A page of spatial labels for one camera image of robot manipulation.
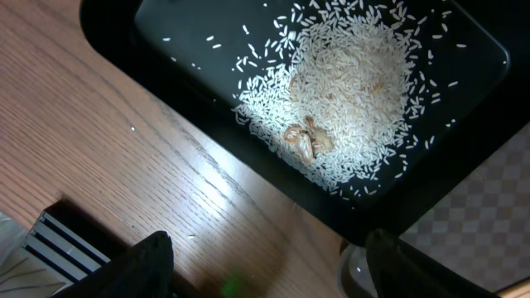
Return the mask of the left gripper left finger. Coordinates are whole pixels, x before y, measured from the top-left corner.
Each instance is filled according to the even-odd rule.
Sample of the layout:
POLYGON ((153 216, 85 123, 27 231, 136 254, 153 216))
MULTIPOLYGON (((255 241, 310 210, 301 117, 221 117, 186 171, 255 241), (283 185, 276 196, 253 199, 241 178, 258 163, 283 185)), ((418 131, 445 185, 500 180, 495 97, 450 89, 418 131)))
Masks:
POLYGON ((72 286, 60 298, 173 297, 171 238, 157 231, 72 286))

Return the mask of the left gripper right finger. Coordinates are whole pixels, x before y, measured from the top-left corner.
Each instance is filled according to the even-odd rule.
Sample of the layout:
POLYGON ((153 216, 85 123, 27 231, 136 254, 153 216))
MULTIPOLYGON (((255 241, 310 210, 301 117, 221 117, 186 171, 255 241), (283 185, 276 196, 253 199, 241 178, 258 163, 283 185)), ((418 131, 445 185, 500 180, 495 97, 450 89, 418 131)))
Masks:
POLYGON ((366 238, 366 258, 379 298, 491 298, 496 295, 382 230, 366 238))

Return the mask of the pile of rice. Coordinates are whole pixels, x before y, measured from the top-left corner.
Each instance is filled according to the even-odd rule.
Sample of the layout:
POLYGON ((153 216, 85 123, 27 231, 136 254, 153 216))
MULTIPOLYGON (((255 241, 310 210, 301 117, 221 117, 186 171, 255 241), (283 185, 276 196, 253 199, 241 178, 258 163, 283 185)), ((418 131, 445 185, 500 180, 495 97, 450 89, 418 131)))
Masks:
POLYGON ((361 198, 391 162, 408 165, 407 152, 432 138, 412 134, 412 122, 441 101, 436 82, 417 68, 421 22, 410 1, 292 1, 289 16, 273 20, 272 42, 249 47, 235 68, 256 60, 256 75, 236 83, 237 124, 331 195, 344 184, 361 198), (305 116, 332 137, 334 149, 304 165, 283 140, 305 116))

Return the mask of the white bowl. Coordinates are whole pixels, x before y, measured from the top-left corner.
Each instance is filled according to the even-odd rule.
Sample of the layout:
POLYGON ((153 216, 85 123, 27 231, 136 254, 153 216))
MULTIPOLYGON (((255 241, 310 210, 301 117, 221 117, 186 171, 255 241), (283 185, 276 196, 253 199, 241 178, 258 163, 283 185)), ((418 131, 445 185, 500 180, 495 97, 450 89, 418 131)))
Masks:
POLYGON ((342 240, 336 273, 340 294, 348 298, 377 297, 366 258, 365 248, 342 240))

